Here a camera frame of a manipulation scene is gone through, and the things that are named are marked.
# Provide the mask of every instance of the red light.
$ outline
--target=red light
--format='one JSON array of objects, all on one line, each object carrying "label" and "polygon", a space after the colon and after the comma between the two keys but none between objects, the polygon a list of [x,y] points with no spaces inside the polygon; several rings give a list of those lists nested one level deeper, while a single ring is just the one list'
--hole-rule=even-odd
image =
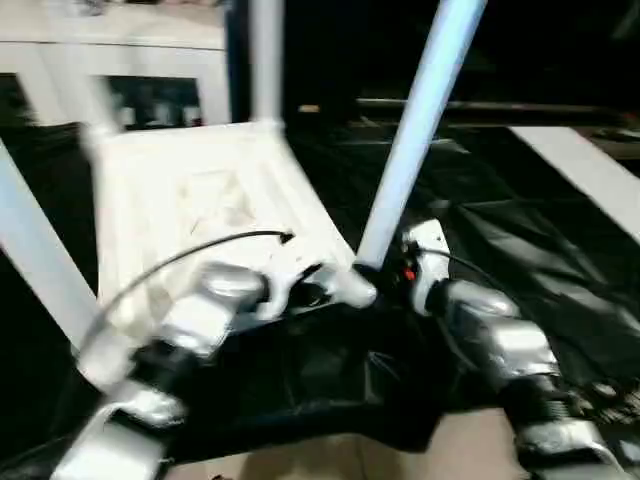
[{"label": "red light", "polygon": [[416,279],[415,272],[413,270],[411,270],[409,267],[404,269],[404,276],[410,282],[413,282]]}]

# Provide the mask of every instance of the floor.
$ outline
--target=floor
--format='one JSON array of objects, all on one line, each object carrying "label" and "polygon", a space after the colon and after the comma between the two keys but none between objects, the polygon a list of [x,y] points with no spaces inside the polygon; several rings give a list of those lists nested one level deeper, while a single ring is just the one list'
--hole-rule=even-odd
[{"label": "floor", "polygon": [[273,447],[174,468],[169,480],[515,480],[502,411],[447,416],[425,454],[397,452],[353,435]]}]

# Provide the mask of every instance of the white panel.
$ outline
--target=white panel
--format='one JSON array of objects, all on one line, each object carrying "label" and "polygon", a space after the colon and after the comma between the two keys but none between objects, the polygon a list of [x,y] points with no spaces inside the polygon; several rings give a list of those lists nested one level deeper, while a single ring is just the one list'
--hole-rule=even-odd
[{"label": "white panel", "polygon": [[511,130],[640,243],[640,179],[571,128]]}]

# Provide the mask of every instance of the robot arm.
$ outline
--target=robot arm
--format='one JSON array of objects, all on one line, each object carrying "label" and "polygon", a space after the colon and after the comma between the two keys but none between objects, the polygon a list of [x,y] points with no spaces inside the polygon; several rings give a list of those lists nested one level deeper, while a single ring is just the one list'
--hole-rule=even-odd
[{"label": "robot arm", "polygon": [[522,467],[554,480],[585,478],[575,475],[587,471],[594,479],[627,478],[596,426],[574,414],[544,332],[523,319],[504,293],[447,278],[446,259],[425,251],[446,249],[437,221],[405,238],[405,250],[413,252],[415,310],[444,319],[457,347],[496,394],[514,430]]},{"label": "robot arm", "polygon": [[263,272],[204,265],[152,339],[133,354],[131,370],[112,386],[51,478],[161,478],[165,453],[188,415],[185,388],[196,370],[215,360],[229,334],[280,318],[302,284],[316,287],[324,303],[364,308],[376,298],[364,278],[326,264],[301,239],[289,240],[271,260]]}]

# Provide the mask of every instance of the black wire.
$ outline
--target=black wire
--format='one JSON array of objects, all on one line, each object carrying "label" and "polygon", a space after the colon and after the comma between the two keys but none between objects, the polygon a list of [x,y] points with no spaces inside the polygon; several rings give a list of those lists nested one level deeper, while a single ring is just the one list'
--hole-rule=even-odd
[{"label": "black wire", "polygon": [[[514,295],[513,292],[511,292],[509,290],[509,288],[507,288],[504,284],[499,282],[495,277],[493,277],[491,274],[489,274],[488,272],[486,272],[485,270],[483,270],[482,268],[480,268],[476,264],[474,264],[474,263],[472,263],[472,262],[470,262],[468,260],[465,260],[463,258],[460,258],[460,257],[458,257],[456,255],[453,255],[453,254],[451,254],[449,252],[446,252],[444,250],[420,248],[420,252],[425,253],[427,255],[436,255],[436,256],[447,258],[447,259],[451,260],[452,262],[458,263],[458,264],[468,268],[469,270],[477,273],[492,288],[495,288],[496,290],[500,290],[507,297],[509,297],[512,301],[516,302],[516,304],[518,305],[518,308],[520,309],[520,311],[521,311],[522,315],[524,316],[524,318],[527,318],[527,319],[530,319],[530,320],[533,320],[535,318],[528,308],[524,307],[521,302],[517,302],[517,296]],[[453,338],[453,336],[451,336],[449,334],[449,331],[448,331],[446,325],[441,321],[439,321],[438,324],[440,326],[440,329],[443,331],[443,334],[445,335],[445,341],[447,341],[447,343],[449,343],[450,347],[452,345],[455,346],[455,348],[452,348],[452,352],[458,357],[458,359],[460,359],[468,367],[477,368],[477,367],[475,367],[475,364],[469,359],[469,357],[464,355],[464,353],[459,348],[459,346],[458,346],[457,342],[455,341],[455,339]],[[597,361],[595,361],[593,358],[591,358],[591,356],[576,341],[574,341],[571,338],[568,338],[565,335],[562,335],[560,333],[555,332],[555,329],[553,329],[553,328],[549,328],[548,326],[546,328],[548,330],[552,330],[550,332],[552,337],[555,337],[557,340],[565,343],[567,346],[571,347],[576,353],[578,353],[583,358],[583,360],[591,368],[594,369],[595,372],[597,372],[603,378],[609,378],[609,374],[604,369],[604,367],[602,365],[600,365]]]},{"label": "black wire", "polygon": [[[87,344],[86,338],[91,338],[93,334],[99,331],[101,325],[103,324],[104,319],[107,317],[109,312],[111,312],[115,307],[117,307],[118,304],[133,290],[135,290],[137,287],[142,285],[150,277],[158,273],[163,268],[173,263],[176,263],[186,257],[189,257],[195,253],[201,252],[202,250],[206,250],[207,248],[222,245],[223,243],[232,242],[234,240],[240,240],[243,238],[251,238],[251,237],[261,237],[261,236],[262,237],[277,236],[277,237],[280,237],[281,242],[283,243],[293,238],[293,234],[282,232],[280,230],[255,230],[253,232],[236,233],[234,235],[227,235],[226,237],[201,243],[200,245],[191,247],[187,250],[184,250],[180,253],[177,253],[176,255],[173,255],[167,258],[166,260],[163,260],[162,262],[154,265],[150,269],[146,270],[145,272],[141,273],[136,278],[134,278],[131,282],[129,282],[129,284],[126,287],[120,290],[120,292],[118,292],[118,294],[115,297],[113,297],[109,301],[109,303],[107,303],[107,305],[102,309],[102,311],[98,314],[97,318],[94,320],[92,330],[85,337],[85,345]],[[50,431],[49,433],[51,435],[54,435],[56,433],[56,430],[58,430],[58,428],[61,426],[62,412],[66,410],[65,407],[68,406],[69,399],[72,396],[71,392],[75,389],[74,373],[75,373],[75,369],[72,368],[69,370],[69,375],[67,376],[63,384],[63,388],[60,392],[60,397],[56,402],[56,406],[54,408],[54,413],[53,413],[53,420],[51,421],[51,424],[49,427],[49,431]]]},{"label": "black wire", "polygon": [[509,289],[508,288],[506,288],[502,283],[500,283],[498,280],[496,280],[496,278],[494,276],[492,276],[491,274],[487,273],[485,270],[483,270],[482,268],[477,266],[475,263],[470,262],[469,260],[465,260],[464,258],[458,257],[458,256],[453,255],[453,254],[451,254],[449,252],[446,252],[444,250],[435,250],[435,249],[431,249],[431,248],[422,248],[422,247],[420,247],[420,252],[426,253],[428,255],[435,255],[435,256],[448,258],[452,262],[458,263],[458,264],[466,267],[467,269],[477,273],[478,275],[480,275],[489,284],[489,286],[495,288],[496,290],[500,290],[501,292],[503,292],[508,297],[511,297],[511,295],[509,294]]},{"label": "black wire", "polygon": [[234,240],[240,240],[242,238],[250,238],[250,237],[280,237],[283,242],[291,239],[293,234],[282,232],[280,230],[255,230],[253,232],[243,232],[236,233],[234,235],[227,235],[226,237],[218,238],[216,240],[210,240],[205,243],[201,243],[200,245],[196,245],[195,247],[191,247],[187,250],[184,250],[172,257],[163,260],[162,262],[154,265],[149,270],[141,273],[136,278],[134,278],[129,284],[124,287],[118,294],[113,297],[109,303],[102,309],[98,318],[106,317],[109,312],[111,312],[118,304],[129,295],[133,290],[135,290],[138,286],[142,285],[146,282],[150,277],[158,273],[163,268],[176,263],[177,261],[182,260],[183,258],[189,257],[195,253],[201,252],[202,250],[206,250],[207,248],[216,247],[218,245],[222,245],[223,243],[232,242]]}]

